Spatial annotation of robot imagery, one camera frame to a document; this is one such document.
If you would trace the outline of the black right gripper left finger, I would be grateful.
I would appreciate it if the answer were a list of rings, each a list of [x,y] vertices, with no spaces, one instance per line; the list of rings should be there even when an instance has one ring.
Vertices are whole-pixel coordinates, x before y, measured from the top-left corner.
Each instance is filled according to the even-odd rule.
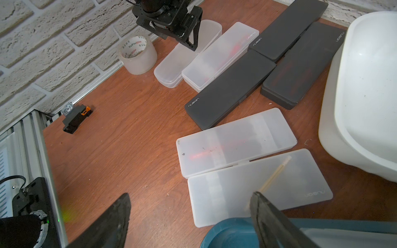
[[[123,248],[130,220],[131,201],[122,194],[69,248]]]

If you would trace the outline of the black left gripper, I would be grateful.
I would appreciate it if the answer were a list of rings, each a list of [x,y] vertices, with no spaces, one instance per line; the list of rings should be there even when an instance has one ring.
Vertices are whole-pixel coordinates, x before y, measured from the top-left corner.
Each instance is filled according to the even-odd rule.
[[[203,9],[193,6],[190,1],[132,1],[132,13],[137,25],[162,39],[174,38],[183,46],[195,51]]]

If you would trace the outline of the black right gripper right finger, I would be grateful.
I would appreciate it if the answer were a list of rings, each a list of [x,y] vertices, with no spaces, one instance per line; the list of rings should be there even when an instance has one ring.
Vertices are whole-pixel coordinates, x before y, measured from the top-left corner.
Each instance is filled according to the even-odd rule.
[[[318,247],[260,192],[250,198],[250,213],[260,248]]]

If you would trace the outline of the clear pencil case rounded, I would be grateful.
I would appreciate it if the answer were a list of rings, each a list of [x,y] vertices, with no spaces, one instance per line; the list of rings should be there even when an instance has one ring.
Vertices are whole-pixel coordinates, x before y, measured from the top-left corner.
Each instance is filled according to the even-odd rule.
[[[156,79],[167,88],[175,88],[182,80],[182,71],[222,35],[222,25],[212,20],[201,21],[198,47],[195,51],[182,44],[176,47],[155,68]]]

